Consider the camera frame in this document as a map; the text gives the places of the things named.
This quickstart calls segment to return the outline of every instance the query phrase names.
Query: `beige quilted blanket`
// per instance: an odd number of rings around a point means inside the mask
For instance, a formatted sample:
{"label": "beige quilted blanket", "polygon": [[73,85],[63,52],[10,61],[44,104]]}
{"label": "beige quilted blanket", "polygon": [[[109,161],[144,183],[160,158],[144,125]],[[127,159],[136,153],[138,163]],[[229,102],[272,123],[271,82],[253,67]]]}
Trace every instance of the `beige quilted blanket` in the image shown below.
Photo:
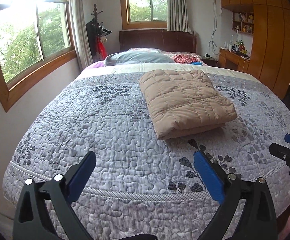
{"label": "beige quilted blanket", "polygon": [[201,70],[153,70],[139,83],[158,139],[205,132],[237,118],[233,103]]}

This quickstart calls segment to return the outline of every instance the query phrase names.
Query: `window frame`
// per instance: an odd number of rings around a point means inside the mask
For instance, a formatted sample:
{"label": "window frame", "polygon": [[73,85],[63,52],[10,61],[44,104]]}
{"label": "window frame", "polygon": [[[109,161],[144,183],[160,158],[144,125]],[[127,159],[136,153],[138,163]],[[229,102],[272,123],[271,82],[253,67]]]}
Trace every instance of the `window frame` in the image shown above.
{"label": "window frame", "polygon": [[129,12],[129,0],[121,0],[121,14],[122,14],[122,28],[123,30],[131,29],[167,29],[167,21],[153,20],[153,6],[151,6],[151,21],[131,22],[131,15]]}
{"label": "window frame", "polygon": [[65,10],[70,47],[46,57],[44,61],[41,60],[27,67],[25,70],[13,77],[8,83],[5,82],[0,64],[0,102],[5,112],[8,112],[8,110],[10,110],[11,107],[40,80],[60,66],[77,57],[73,47],[74,42],[69,17],[68,0],[65,3]]}

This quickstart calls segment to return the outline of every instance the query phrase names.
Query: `red plaid cloth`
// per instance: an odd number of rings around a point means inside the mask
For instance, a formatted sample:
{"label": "red plaid cloth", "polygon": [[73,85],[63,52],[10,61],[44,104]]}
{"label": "red plaid cloth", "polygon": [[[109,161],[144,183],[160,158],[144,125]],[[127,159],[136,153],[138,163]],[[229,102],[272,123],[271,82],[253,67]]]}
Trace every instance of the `red plaid cloth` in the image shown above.
{"label": "red plaid cloth", "polygon": [[195,57],[193,55],[185,55],[185,54],[179,54],[173,57],[173,60],[176,63],[181,64],[191,64],[193,62],[201,62],[201,59],[199,56]]}

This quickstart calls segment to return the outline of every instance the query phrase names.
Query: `wooden wardrobe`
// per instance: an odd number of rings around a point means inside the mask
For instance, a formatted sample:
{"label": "wooden wardrobe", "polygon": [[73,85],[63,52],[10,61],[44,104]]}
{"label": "wooden wardrobe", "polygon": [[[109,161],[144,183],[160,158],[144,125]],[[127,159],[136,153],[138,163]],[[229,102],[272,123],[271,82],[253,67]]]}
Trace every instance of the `wooden wardrobe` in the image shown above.
{"label": "wooden wardrobe", "polygon": [[247,73],[279,98],[290,84],[290,3],[288,0],[221,0],[233,12],[254,12],[254,38]]}

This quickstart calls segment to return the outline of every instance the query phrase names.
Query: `wooden desk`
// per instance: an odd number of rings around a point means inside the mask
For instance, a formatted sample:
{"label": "wooden desk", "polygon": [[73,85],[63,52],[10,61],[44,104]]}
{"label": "wooden desk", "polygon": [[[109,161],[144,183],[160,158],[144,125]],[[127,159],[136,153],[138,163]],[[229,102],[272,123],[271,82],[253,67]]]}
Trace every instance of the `wooden desk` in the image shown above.
{"label": "wooden desk", "polygon": [[249,60],[225,49],[220,49],[218,58],[218,67],[237,70],[247,73]]}

